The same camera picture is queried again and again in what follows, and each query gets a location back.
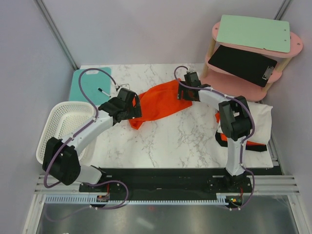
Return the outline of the orange t shirt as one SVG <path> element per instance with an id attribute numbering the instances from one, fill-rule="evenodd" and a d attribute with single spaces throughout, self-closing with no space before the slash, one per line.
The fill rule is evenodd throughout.
<path id="1" fill-rule="evenodd" d="M 142 117 L 129 120 L 130 126 L 138 130 L 144 122 L 156 121 L 191 107 L 191 101 L 177 98 L 178 86 L 177 80 L 172 80 L 139 94 Z"/>

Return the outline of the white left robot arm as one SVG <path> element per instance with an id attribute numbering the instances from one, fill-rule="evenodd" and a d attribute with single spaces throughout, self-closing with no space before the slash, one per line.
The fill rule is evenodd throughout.
<path id="1" fill-rule="evenodd" d="M 78 156 L 101 133 L 123 120 L 142 117 L 142 112 L 139 96 L 126 88 L 121 88 L 116 97 L 95 107 L 95 111 L 95 115 L 74 133 L 47 141 L 42 164 L 46 172 L 46 188 L 60 183 L 71 185 L 77 181 L 90 184 L 97 192 L 105 190 L 107 180 L 102 177 L 100 169 L 81 165 Z"/>

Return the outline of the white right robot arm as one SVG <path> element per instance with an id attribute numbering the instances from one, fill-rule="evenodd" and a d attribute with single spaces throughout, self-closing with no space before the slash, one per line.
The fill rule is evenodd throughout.
<path id="1" fill-rule="evenodd" d="M 184 75 L 178 81 L 178 99 L 203 102 L 217 109 L 222 133 L 227 138 L 228 156 L 226 171 L 230 176 L 223 179 L 223 186 L 229 192 L 241 186 L 239 175 L 245 172 L 244 154 L 247 139 L 255 132 L 255 124 L 243 96 L 232 97 L 201 84 L 197 72 Z"/>

